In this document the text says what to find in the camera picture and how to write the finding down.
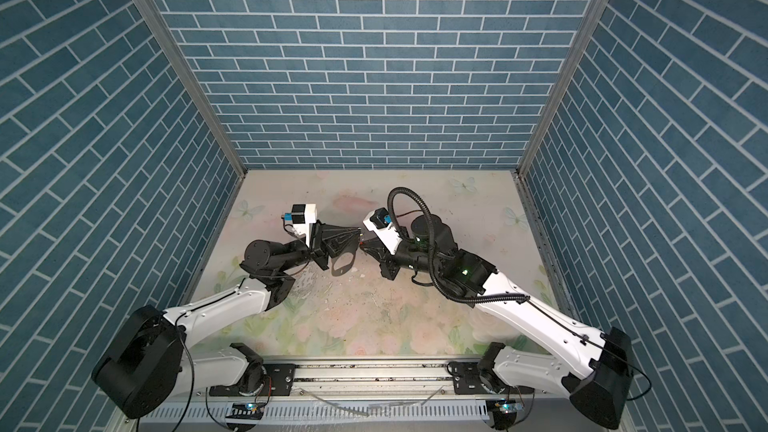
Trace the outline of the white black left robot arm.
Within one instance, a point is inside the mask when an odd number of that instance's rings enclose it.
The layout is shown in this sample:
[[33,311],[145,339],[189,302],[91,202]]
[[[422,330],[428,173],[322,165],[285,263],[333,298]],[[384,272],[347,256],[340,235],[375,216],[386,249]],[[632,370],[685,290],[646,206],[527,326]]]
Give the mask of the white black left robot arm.
[[159,310],[136,309],[116,333],[91,373],[92,381],[129,419],[148,415],[167,398],[211,387],[232,387],[244,396],[263,392],[269,381],[263,358],[234,342],[223,352],[194,357],[194,345],[229,325],[281,304],[296,279],[291,270],[355,254],[362,232],[316,222],[302,239],[255,240],[244,251],[245,277],[211,297]]

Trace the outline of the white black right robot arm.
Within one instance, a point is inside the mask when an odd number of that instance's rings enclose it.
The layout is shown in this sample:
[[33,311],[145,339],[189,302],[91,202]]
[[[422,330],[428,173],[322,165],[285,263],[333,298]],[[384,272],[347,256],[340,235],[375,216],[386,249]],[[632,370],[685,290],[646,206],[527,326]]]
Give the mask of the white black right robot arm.
[[486,389],[522,386],[565,397],[595,424],[619,428],[634,375],[625,332],[588,326],[525,292],[491,262],[459,248],[436,215],[419,215],[406,229],[379,208],[363,224],[373,236],[360,248],[383,277],[392,280],[402,269],[427,272],[442,295],[511,325],[547,351],[541,356],[492,343],[477,365]]

